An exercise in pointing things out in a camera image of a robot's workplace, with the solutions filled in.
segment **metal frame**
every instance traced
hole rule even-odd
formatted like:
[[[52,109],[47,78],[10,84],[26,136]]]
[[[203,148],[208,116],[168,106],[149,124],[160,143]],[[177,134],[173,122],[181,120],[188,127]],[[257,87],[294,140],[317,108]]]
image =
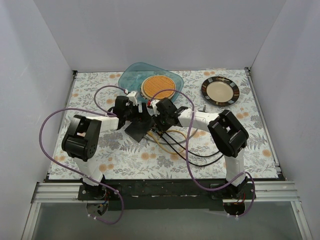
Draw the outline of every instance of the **metal frame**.
[[[40,211],[41,203],[35,202],[31,204],[31,208],[29,211],[28,218],[26,220],[26,224],[23,230],[21,240],[29,240],[32,239],[32,235],[34,234],[36,223]]]
[[[266,120],[265,120],[264,114],[263,114],[262,109],[261,109],[261,106],[260,106],[260,104],[259,104],[259,100],[258,100],[256,91],[255,91],[255,88],[254,88],[254,83],[253,83],[252,78],[251,78],[251,75],[250,75],[250,70],[249,70],[248,67],[244,68],[244,70],[245,70],[246,77],[248,78],[248,80],[249,80],[249,82],[250,82],[250,86],[251,86],[251,89],[252,89],[252,93],[253,93],[253,96],[254,96],[256,105],[258,106],[258,110],[259,110],[259,112],[260,112],[260,116],[261,116],[261,118],[262,118],[263,128],[264,128],[264,130],[265,130],[266,137],[268,138],[268,143],[269,143],[269,146],[270,146],[270,148],[271,148],[272,154],[273,154],[273,156],[274,156],[274,161],[275,161],[275,163],[276,163],[276,166],[279,166],[279,160],[278,160],[278,157],[277,157],[277,154],[276,154],[274,145],[273,145],[273,143],[272,143],[272,141],[271,141],[271,137],[270,137],[270,134],[269,134],[269,131],[268,131],[268,128],[267,128],[267,124],[266,124]]]
[[[82,183],[38,183],[35,187],[33,203],[78,203],[79,188]],[[298,192],[293,181],[256,181],[255,202],[291,202],[299,201]],[[101,200],[82,201],[100,203]],[[234,202],[225,199],[224,203]]]
[[[292,201],[291,205],[293,208],[296,222],[298,223],[298,226],[300,229],[300,233],[302,235],[302,239],[303,240],[312,239],[312,235],[311,235],[310,229],[308,227],[308,223],[305,218],[304,211],[302,210],[301,202],[300,201]]]
[[[249,68],[245,68],[246,76],[250,82],[250,86],[258,106],[258,110],[260,112],[263,127],[267,135],[268,143],[271,148],[271,151],[274,156],[275,165],[277,170],[280,172],[279,161],[272,144],[269,131],[267,129],[266,121],[261,110],[256,91],[253,86],[253,81],[250,76]],[[67,98],[67,103],[70,100],[71,94],[69,94]],[[63,121],[61,122],[61,126],[59,128],[59,132],[62,130]],[[101,201],[79,201],[79,189],[82,184],[80,182],[63,182],[63,183],[38,183],[36,185],[32,204],[30,208],[30,212],[26,221],[26,225],[23,231],[22,240],[30,240],[32,239],[37,218],[39,215],[41,203],[100,203]],[[256,181],[255,182],[256,189],[256,199],[255,202],[291,202],[292,210],[294,212],[294,216],[296,218],[299,230],[301,232],[301,236],[304,240],[312,240],[312,235],[309,230],[301,202],[300,197],[298,195],[295,183],[293,181],[279,181],[279,180],[271,180],[271,181]],[[234,200],[223,200],[224,203],[234,202]]]

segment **table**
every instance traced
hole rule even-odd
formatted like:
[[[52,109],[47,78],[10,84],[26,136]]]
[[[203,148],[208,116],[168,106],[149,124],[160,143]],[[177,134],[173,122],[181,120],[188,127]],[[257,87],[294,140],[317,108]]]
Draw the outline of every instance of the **table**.
[[[116,219],[108,211],[104,219]],[[126,210],[115,225],[87,217],[85,203],[42,203],[33,240],[302,240],[290,202],[256,202],[239,221],[208,209]]]
[[[245,70],[210,69],[173,71],[184,80],[182,92],[188,95],[197,110],[206,105],[206,112],[220,113],[227,109],[233,112],[249,133],[247,148],[244,153],[244,166],[254,178],[277,178],[275,157],[265,131],[258,106],[253,95],[252,86]],[[122,72],[82,72],[78,73],[71,92],[68,107],[81,108],[101,112],[94,104],[95,91],[104,85],[117,85]],[[228,107],[216,107],[207,102],[201,94],[204,80],[213,76],[222,76],[234,81],[240,90],[236,103]],[[114,105],[115,99],[122,92],[116,88],[105,88],[97,96],[97,102],[106,110]],[[179,96],[174,104],[177,107],[190,106],[190,103]],[[57,139],[54,158],[71,168],[77,165],[62,151],[61,142],[70,120],[75,114],[91,116],[87,113],[70,110],[64,116],[64,122]],[[186,128],[174,127],[186,133]],[[172,134],[182,140],[178,134]],[[211,135],[199,130],[189,141],[189,149],[199,155],[210,155],[217,151]],[[205,164],[218,158],[217,154],[210,158],[199,158],[192,155],[189,160],[197,164]],[[190,178],[186,162],[174,154],[162,150],[156,143],[143,139],[134,141],[125,133],[125,127],[118,131],[104,132],[99,136],[99,146],[95,154],[99,169],[106,179],[188,179]],[[191,166],[195,178],[225,178],[226,165],[224,158],[207,167]],[[50,180],[76,180],[80,176],[53,163],[49,170]]]

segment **glass panel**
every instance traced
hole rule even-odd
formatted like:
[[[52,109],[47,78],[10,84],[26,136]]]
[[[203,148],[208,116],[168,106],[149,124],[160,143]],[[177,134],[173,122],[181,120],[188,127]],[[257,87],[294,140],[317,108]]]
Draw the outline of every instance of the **glass panel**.
[[[119,212],[103,217],[116,219]],[[119,223],[88,217],[85,203],[42,203],[34,240],[56,239],[302,239],[290,202],[255,202],[239,220],[207,209],[126,210]]]

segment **black mounting base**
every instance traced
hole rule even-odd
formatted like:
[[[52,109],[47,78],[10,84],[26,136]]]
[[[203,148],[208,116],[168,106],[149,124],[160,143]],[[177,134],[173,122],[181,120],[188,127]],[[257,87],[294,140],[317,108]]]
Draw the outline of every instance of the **black mounting base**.
[[[198,181],[206,188],[225,183],[223,179],[200,179]],[[211,211],[224,211],[223,199],[231,199],[231,196],[226,196],[223,191],[214,192],[214,195],[212,195],[211,192],[197,187],[191,179],[105,180],[104,183],[121,193],[126,210],[209,209]],[[244,186],[246,199],[252,198],[251,188],[250,183]],[[80,186],[78,200],[97,200],[84,190],[85,187]],[[108,210],[120,210],[121,202],[118,195],[109,190],[108,196]]]

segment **metal bracket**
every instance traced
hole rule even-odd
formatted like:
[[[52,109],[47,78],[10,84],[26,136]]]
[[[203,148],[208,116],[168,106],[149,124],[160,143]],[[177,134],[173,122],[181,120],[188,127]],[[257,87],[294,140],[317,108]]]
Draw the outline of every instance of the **metal bracket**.
[[[38,183],[32,203],[100,203],[101,200],[78,200],[79,183]],[[257,181],[255,182],[255,202],[292,202],[299,201],[298,192],[293,181]],[[224,199],[224,203],[234,202]]]
[[[28,219],[26,221],[21,240],[32,239],[32,235],[34,234],[40,207],[41,207],[40,202],[31,204]]]
[[[306,221],[306,218],[304,215],[304,211],[302,210],[302,207],[301,207],[301,202],[300,201],[292,201],[291,205],[292,205],[292,209],[294,212],[296,222],[298,223],[298,226],[300,229],[300,233],[302,235],[302,239],[303,240],[312,239],[312,235],[311,235],[310,229],[308,227],[308,224],[307,224],[307,221]]]
[[[222,184],[210,184],[210,188],[214,189],[217,187],[222,186]],[[225,189],[222,189],[220,191],[213,191],[211,192],[211,198],[213,200],[232,200],[235,202],[236,198],[242,197],[245,194],[245,198],[248,200],[252,199],[253,192],[251,191],[252,189],[252,183],[251,182],[245,182],[245,185],[242,187],[240,192],[237,192],[237,195],[234,191],[232,191],[232,188],[228,190],[228,187]]]

